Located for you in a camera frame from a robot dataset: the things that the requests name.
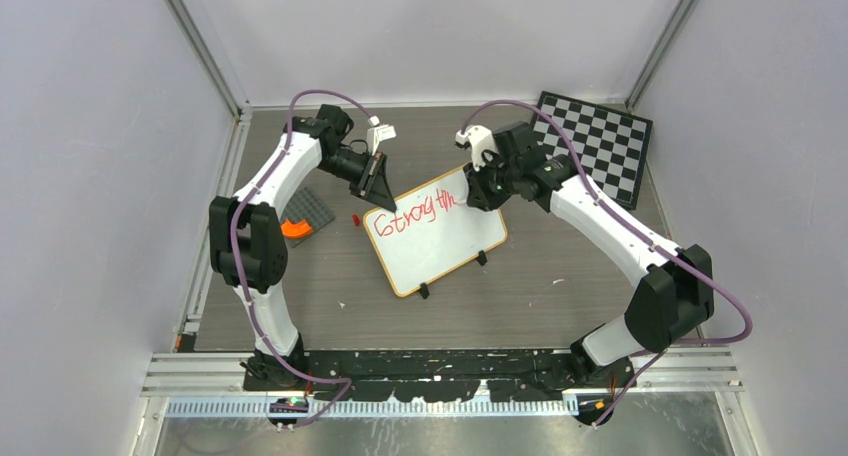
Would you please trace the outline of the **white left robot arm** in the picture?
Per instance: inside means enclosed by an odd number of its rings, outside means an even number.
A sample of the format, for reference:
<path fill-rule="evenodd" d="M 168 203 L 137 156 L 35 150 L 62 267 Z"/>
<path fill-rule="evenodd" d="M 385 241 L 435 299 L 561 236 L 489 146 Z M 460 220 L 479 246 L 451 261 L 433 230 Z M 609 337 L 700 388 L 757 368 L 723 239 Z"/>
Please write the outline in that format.
<path fill-rule="evenodd" d="M 293 117 L 257 174 L 234 195 L 217 196 L 209 205 L 211 268 L 241 299 L 255 338 L 246 367 L 284 390 L 298 388 L 308 372 L 282 286 L 288 246 L 281 216 L 296 190 L 321 170 L 347 182 L 353 196 L 389 211 L 397 208 L 387 181 L 388 157 L 379 148 L 395 137 L 395 128 L 369 117 L 365 148 L 358 151 L 345 141 L 353 127 L 352 118 L 333 105 L 321 106 L 314 117 Z"/>

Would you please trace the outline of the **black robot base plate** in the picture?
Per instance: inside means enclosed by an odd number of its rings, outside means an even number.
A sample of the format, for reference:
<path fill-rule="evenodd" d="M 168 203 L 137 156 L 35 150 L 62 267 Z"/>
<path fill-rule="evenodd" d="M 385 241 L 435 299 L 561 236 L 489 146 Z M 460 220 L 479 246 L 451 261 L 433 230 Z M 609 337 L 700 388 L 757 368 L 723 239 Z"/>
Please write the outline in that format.
<path fill-rule="evenodd" d="M 574 388 L 605 395 L 633 377 L 622 358 L 602 370 L 582 373 L 570 353 L 554 349 L 466 349 L 412 351 L 311 351 L 296 357 L 301 379 L 273 357 L 254 353 L 242 361 L 246 391 L 301 391 L 319 401 L 410 403 L 467 402 L 480 391 L 494 402 L 554 401 Z"/>

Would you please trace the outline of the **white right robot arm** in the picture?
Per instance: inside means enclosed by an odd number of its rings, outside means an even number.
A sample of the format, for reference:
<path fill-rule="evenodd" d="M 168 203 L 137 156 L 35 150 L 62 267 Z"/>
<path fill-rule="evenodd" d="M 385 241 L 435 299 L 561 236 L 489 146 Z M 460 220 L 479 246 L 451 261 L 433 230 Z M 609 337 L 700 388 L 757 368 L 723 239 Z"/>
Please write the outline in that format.
<path fill-rule="evenodd" d="M 565 365 L 572 381 L 596 386 L 613 364 L 641 351 L 659 353 L 713 315 L 713 289 L 700 279 L 711 274 L 709 254 L 652 233 L 583 179 L 568 155 L 547 156 L 528 123 L 496 132 L 470 126 L 455 144 L 471 154 L 463 168 L 468 206 L 494 211 L 513 196 L 534 202 L 583 234 L 634 288 L 621 316 L 571 344 Z"/>

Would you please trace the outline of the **white whiteboard orange frame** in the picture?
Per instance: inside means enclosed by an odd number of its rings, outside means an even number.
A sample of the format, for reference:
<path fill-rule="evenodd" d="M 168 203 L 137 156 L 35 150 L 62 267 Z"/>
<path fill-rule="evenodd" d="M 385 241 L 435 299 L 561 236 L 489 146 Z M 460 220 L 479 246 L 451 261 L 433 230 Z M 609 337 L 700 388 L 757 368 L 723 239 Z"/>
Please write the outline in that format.
<path fill-rule="evenodd" d="M 426 298 L 436 280 L 470 262 L 485 264 L 507 240 L 502 213 L 468 206 L 468 195 L 459 166 L 397 197 L 396 211 L 376 207 L 362 216 L 395 296 Z"/>

